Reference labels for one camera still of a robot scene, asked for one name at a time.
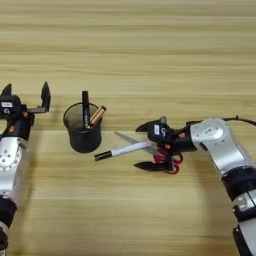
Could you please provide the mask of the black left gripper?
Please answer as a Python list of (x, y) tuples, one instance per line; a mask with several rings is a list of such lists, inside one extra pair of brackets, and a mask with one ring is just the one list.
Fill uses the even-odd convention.
[[(4, 87), (1, 95), (10, 96), (11, 94), (12, 84), (9, 83)], [(47, 82), (42, 87), (41, 100), (42, 104), (40, 106), (28, 109), (20, 101), (0, 101), (0, 120), (7, 122), (6, 128), (0, 134), (0, 138), (18, 137), (28, 141), (34, 124), (34, 114), (47, 113), (50, 110), (51, 94)]]

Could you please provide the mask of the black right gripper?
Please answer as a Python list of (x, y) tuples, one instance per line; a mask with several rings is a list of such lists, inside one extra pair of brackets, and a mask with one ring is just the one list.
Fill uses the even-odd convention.
[[(136, 128), (136, 132), (149, 132), (152, 130), (154, 133), (160, 132), (160, 124), (167, 123), (167, 118), (161, 116), (157, 120), (146, 122)], [(159, 145), (164, 147), (169, 154), (180, 154), (183, 152), (192, 152), (196, 148), (192, 142), (190, 126), (185, 125), (180, 129), (174, 129), (168, 125), (164, 126), (165, 133)], [(135, 164), (135, 167), (152, 172), (174, 171), (174, 161), (169, 155), (154, 155), (154, 161), (143, 161)]]

